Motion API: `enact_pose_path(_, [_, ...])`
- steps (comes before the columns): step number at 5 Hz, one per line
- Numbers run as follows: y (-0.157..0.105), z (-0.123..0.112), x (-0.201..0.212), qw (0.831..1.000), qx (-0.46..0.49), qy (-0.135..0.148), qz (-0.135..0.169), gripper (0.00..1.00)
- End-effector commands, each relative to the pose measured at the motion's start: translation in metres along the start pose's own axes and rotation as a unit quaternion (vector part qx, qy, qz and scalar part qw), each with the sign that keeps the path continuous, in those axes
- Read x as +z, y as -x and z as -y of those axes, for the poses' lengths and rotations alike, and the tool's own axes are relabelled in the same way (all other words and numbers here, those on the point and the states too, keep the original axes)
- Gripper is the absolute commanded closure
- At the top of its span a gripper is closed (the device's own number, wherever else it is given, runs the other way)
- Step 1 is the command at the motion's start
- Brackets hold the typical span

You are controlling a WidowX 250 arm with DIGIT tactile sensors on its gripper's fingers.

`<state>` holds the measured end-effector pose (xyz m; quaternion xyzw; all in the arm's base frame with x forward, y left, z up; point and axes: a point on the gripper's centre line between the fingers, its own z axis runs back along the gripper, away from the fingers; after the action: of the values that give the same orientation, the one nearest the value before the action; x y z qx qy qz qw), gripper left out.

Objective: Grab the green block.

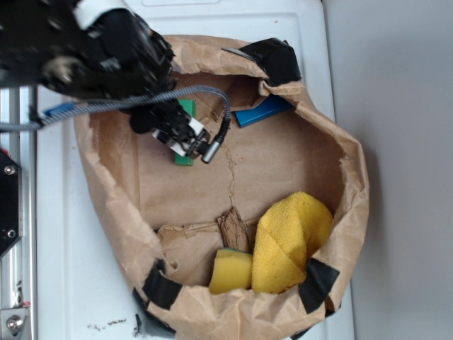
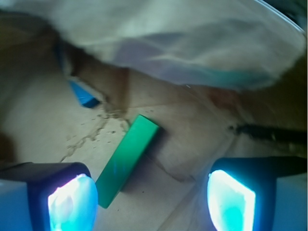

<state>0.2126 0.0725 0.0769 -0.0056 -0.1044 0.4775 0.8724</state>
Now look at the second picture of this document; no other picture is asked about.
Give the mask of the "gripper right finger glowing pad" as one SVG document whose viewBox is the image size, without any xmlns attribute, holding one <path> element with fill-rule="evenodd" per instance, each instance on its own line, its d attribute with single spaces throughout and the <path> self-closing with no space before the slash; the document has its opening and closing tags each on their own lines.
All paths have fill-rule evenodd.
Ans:
<svg viewBox="0 0 308 231">
<path fill-rule="evenodd" d="M 305 231 L 308 164 L 302 157 L 220 158 L 207 181 L 218 231 Z"/>
</svg>

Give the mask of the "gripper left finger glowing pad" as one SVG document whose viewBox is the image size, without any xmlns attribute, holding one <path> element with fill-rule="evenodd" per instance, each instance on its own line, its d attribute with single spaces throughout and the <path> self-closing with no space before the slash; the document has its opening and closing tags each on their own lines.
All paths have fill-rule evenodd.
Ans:
<svg viewBox="0 0 308 231">
<path fill-rule="evenodd" d="M 0 166 L 2 231 L 91 231 L 97 207 L 96 185 L 83 163 Z"/>
</svg>

